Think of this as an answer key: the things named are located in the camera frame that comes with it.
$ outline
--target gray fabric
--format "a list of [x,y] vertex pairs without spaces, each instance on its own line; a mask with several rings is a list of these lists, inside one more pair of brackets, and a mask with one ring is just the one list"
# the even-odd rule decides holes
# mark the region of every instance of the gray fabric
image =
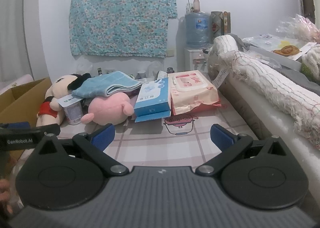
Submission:
[[238,49],[239,51],[244,51],[244,50],[247,50],[249,51],[249,48],[250,46],[254,46],[253,44],[250,44],[250,43],[244,43],[240,38],[239,36],[235,35],[235,34],[227,34],[227,35],[230,35],[234,38],[234,40],[237,42],[237,45],[238,45]]
[[285,68],[276,69],[276,71],[278,71],[282,75],[289,78],[295,84],[298,84],[299,86],[301,86],[311,92],[314,92],[315,94],[320,96],[320,86],[314,82],[309,81],[308,78],[304,74],[302,74],[298,71],[295,71],[295,70],[285,69]]

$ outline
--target blue floral fabric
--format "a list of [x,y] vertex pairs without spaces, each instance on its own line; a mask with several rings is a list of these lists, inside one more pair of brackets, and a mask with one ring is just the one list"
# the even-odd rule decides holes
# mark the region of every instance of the blue floral fabric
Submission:
[[71,0],[72,55],[165,57],[176,0]]

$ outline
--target plush toy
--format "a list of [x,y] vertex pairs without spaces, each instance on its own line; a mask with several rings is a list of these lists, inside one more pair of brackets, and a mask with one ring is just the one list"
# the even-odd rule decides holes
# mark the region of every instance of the plush toy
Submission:
[[88,114],[82,117],[81,122],[88,124],[93,121],[102,126],[108,123],[117,125],[133,114],[134,109],[128,95],[118,92],[110,97],[94,98],[89,105]]
[[45,100],[40,106],[37,115],[37,127],[55,123],[60,125],[65,117],[65,113],[57,100],[71,94],[73,90],[78,89],[88,78],[91,78],[89,73],[84,75],[72,74],[63,76],[55,81],[47,90]]

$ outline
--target human hand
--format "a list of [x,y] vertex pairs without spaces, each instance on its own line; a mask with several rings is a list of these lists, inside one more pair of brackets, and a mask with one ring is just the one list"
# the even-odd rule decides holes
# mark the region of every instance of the human hand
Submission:
[[10,200],[10,184],[5,179],[0,180],[0,203],[3,209],[8,211],[9,214],[13,213],[12,207],[8,204]]

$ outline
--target pink wet wipes pack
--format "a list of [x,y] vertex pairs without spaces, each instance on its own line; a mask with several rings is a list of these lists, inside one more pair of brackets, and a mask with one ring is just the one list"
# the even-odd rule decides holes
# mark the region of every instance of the pink wet wipes pack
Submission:
[[199,71],[171,73],[172,112],[179,115],[201,105],[215,105],[220,99],[216,87]]

